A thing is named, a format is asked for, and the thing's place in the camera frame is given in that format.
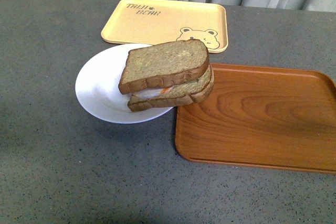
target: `sandwich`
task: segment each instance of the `sandwich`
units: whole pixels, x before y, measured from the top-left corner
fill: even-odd
[[[119,91],[131,94],[131,111],[204,101],[214,73],[200,40],[180,40],[129,51]]]

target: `wood grain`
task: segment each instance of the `wood grain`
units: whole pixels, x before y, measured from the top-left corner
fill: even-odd
[[[336,173],[336,88],[322,73],[212,64],[202,103],[177,111],[190,161]]]

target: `bread crust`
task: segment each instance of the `bread crust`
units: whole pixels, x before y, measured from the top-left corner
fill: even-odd
[[[188,105],[193,102],[202,102],[210,95],[212,88],[214,86],[214,72],[211,68],[211,78],[209,82],[204,86],[204,89],[198,93],[187,94],[183,97],[176,98],[165,98],[165,99],[148,99],[139,102],[132,103],[128,102],[128,107],[131,111],[143,111],[151,108],[164,108],[164,107],[174,107],[174,106],[183,106]]]
[[[171,87],[173,85],[181,84],[187,81],[195,80],[201,77],[206,69],[209,66],[209,51],[207,47],[206,49],[206,59],[202,65],[197,68],[188,69],[182,72],[173,73],[173,74],[165,74],[165,75],[157,75],[148,78],[143,78],[135,81],[130,81],[122,84],[123,75],[120,78],[118,88],[120,93],[128,94],[134,93],[147,88],[157,88],[157,87]]]

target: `brown tray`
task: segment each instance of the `brown tray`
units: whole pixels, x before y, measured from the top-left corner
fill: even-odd
[[[228,46],[225,8],[217,4],[172,0],[121,0],[101,37],[109,43],[155,45],[199,39],[209,52]]]
[[[336,173],[336,88],[329,77],[212,66],[208,99],[177,110],[175,146],[185,159]]]

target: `tray rim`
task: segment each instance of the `tray rim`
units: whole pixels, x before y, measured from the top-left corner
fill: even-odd
[[[234,64],[224,64],[224,63],[211,63],[214,70],[218,71],[243,71],[246,69],[251,69],[250,72],[260,72],[260,73],[271,73],[271,74],[286,74],[294,76],[313,76],[321,77],[326,85],[329,88],[333,89],[332,91],[336,94],[336,85],[335,82],[325,73],[312,70],[312,69],[295,69],[295,68],[278,68],[278,67],[265,67],[265,66],[248,66],[248,65],[234,65]],[[179,121],[181,121],[182,107],[177,108],[176,115],[176,127],[175,127],[175,139],[174,145],[176,151],[185,159],[191,162],[204,163],[204,164],[221,164],[221,165],[230,165],[237,167],[248,167],[248,168],[267,168],[267,169],[276,169],[276,170],[287,170],[294,172],[313,172],[313,173],[324,173],[324,174],[336,174],[336,169],[321,169],[321,168],[307,168],[307,167],[297,167],[297,166],[288,166],[288,165],[272,165],[272,164],[258,164],[252,162],[234,162],[234,161],[217,161],[217,160],[208,160],[202,158],[192,158],[186,155],[187,152],[181,152],[179,141],[181,137],[178,136],[181,133]]]
[[[101,38],[107,42],[107,43],[111,43],[111,44],[132,44],[132,43],[143,43],[143,44],[149,44],[149,45],[153,45],[151,43],[144,43],[144,42],[131,42],[131,41],[124,41],[124,40],[111,40],[109,39],[105,33],[107,32],[107,29],[109,27],[109,24],[112,22],[112,17],[113,17],[113,13],[116,12],[116,10],[118,9],[118,7],[120,8],[120,6],[123,4],[123,2],[126,1],[131,1],[131,0],[120,0],[117,4],[117,6],[115,7],[114,11],[112,12],[112,14],[110,15],[110,17],[108,18],[107,22],[105,23],[102,31],[100,32],[100,36]],[[185,5],[207,5],[207,6],[214,6],[217,7],[219,9],[222,9],[221,11],[224,13],[225,19],[224,19],[224,26],[223,26],[223,30],[225,31],[225,38],[226,38],[226,45],[224,47],[221,47],[219,49],[208,49],[208,51],[210,53],[213,54],[217,54],[220,52],[223,52],[227,49],[228,45],[229,45],[229,40],[228,40],[228,31],[227,31],[227,16],[226,16],[226,9],[224,6],[219,5],[219,4],[215,4],[215,3],[201,3],[201,2],[193,2],[193,1],[180,1],[180,0],[145,0],[145,1],[150,1],[150,2],[170,2],[170,3],[178,3],[178,4],[185,4]]]

